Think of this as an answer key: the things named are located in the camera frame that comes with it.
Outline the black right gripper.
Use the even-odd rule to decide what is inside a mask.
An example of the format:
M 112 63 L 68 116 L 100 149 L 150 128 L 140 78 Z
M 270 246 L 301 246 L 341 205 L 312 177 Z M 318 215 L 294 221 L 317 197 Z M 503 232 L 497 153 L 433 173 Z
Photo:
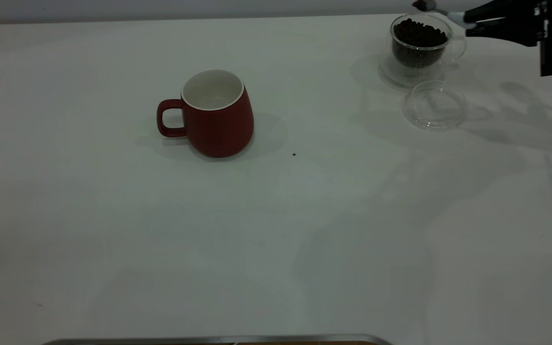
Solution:
M 552 76 L 552 0 L 543 0 L 540 4 L 545 24 L 544 38 L 540 41 L 540 73 L 545 77 Z M 540 37 L 535 24 L 514 20 L 492 20 L 533 16 L 537 7 L 539 0 L 491 0 L 465 11 L 465 23 L 477 22 L 475 28 L 466 30 L 466 36 L 499 39 L 522 46 L 537 46 Z

